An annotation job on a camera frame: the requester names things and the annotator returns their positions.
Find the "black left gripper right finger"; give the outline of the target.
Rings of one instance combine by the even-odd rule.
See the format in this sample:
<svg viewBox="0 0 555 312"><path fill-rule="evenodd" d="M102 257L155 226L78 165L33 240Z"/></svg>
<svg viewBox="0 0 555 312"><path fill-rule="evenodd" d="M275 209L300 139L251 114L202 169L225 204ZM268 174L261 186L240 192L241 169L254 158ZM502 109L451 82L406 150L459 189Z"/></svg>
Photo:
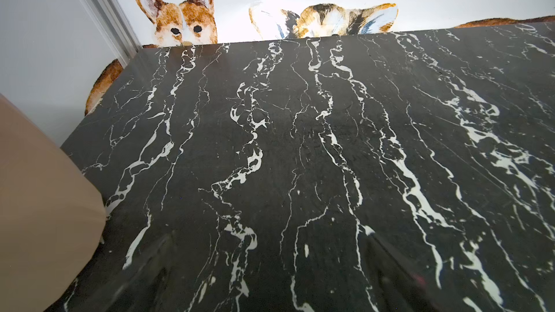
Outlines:
<svg viewBox="0 0 555 312"><path fill-rule="evenodd" d="M437 311L431 290L410 261L376 232L367 235L366 263L381 311Z"/></svg>

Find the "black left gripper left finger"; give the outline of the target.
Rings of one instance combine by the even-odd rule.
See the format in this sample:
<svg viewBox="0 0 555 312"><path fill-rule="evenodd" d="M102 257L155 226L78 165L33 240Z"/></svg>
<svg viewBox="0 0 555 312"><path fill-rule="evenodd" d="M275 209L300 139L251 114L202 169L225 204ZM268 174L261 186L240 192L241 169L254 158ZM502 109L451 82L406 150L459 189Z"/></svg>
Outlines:
<svg viewBox="0 0 555 312"><path fill-rule="evenodd" d="M167 233L109 283L97 290L78 311L158 311L176 257L176 234Z"/></svg>

